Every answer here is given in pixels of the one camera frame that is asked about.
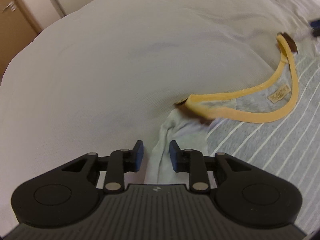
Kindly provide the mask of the white bed duvet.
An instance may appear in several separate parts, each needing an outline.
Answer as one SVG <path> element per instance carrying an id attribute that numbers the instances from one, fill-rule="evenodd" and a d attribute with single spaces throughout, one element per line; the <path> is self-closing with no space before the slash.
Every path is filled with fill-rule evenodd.
<path id="1" fill-rule="evenodd" d="M 94 0 L 44 29 L 1 83 L 1 235 L 18 224 L 18 185 L 88 152 L 140 139 L 129 183 L 186 183 L 153 150 L 174 103 L 265 82 L 277 33 L 318 17 L 319 0 Z"/>

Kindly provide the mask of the grey white-striped t-shirt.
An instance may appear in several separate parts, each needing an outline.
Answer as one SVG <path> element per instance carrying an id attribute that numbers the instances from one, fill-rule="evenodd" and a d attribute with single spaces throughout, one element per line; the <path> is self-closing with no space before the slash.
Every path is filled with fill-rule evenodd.
<path id="1" fill-rule="evenodd" d="M 145 181 L 186 183 L 176 174 L 169 143 L 208 157 L 224 152 L 295 185 L 303 197 L 297 225 L 319 228 L 319 54 L 277 36 L 280 63 L 262 84 L 229 93 L 191 95 L 161 125 Z"/>

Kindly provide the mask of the brown wooden door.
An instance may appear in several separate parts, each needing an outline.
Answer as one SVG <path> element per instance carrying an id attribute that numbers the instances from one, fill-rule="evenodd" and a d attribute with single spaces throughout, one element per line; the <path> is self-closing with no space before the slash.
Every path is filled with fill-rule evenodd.
<path id="1" fill-rule="evenodd" d="M 12 0 L 1 0 L 1 76 L 11 60 L 42 31 L 23 0 L 14 0 L 16 10 L 2 13 Z"/>

